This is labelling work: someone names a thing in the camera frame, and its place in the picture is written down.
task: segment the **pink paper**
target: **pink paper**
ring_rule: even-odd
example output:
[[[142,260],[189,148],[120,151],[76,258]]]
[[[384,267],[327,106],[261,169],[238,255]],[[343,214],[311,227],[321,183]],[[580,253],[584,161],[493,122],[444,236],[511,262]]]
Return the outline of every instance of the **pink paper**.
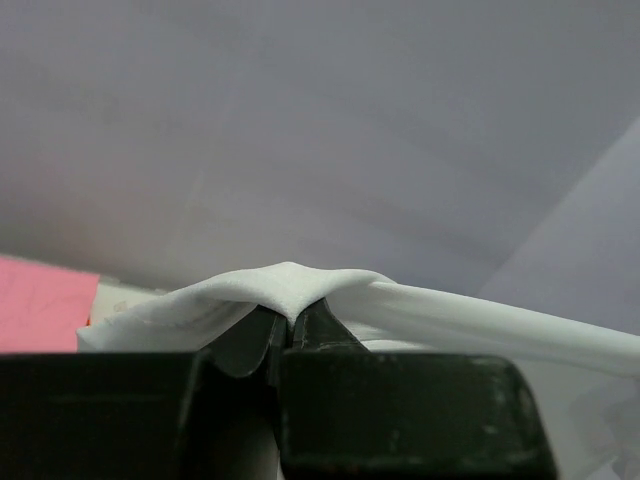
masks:
[[[99,278],[0,257],[0,352],[75,352]]]

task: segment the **black clamp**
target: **black clamp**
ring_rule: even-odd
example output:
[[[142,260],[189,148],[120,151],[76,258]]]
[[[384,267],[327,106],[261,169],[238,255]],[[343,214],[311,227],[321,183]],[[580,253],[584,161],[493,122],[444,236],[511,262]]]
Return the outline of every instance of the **black clamp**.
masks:
[[[557,478],[510,362],[372,353],[324,300],[198,353],[5,356],[0,379],[3,478],[272,479],[245,461],[270,438],[287,480]]]

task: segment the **white fabric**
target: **white fabric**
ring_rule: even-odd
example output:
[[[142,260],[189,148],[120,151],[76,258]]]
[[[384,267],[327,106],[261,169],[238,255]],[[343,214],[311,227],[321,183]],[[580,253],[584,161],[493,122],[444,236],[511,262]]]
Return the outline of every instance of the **white fabric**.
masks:
[[[640,337],[398,285],[374,272],[317,270],[295,263],[228,272],[81,328],[78,347],[80,351],[196,350],[257,304],[294,321],[323,297],[370,350],[423,348],[514,360],[536,394],[564,478],[586,478],[616,454],[615,446],[597,446],[606,444],[607,438],[585,439],[580,429],[586,425],[591,432],[587,436],[595,431],[606,437],[608,427],[600,425],[601,414],[616,402],[636,398],[633,382],[640,377]],[[603,389],[609,392],[605,400],[594,393]],[[598,401],[589,402],[596,397]],[[637,407],[640,415],[640,401]]]

